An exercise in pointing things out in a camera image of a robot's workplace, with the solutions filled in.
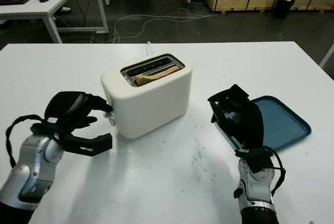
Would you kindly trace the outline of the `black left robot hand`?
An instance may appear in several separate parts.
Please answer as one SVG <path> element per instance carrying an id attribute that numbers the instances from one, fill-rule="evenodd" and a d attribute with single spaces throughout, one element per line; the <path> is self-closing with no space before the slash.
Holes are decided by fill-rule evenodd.
<path id="1" fill-rule="evenodd" d="M 99 96 L 79 91 L 61 91 L 47 105 L 44 119 L 53 132 L 66 136 L 96 122 L 96 117 L 89 116 L 93 110 L 109 113 L 113 108 Z"/>

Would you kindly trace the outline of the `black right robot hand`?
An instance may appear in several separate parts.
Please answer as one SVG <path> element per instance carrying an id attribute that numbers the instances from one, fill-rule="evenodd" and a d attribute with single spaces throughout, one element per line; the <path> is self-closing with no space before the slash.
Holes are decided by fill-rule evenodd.
<path id="1" fill-rule="evenodd" d="M 263 146 L 264 124 L 260 108 L 237 84 L 208 98 L 213 111 L 211 123 L 233 137 L 243 149 Z"/>

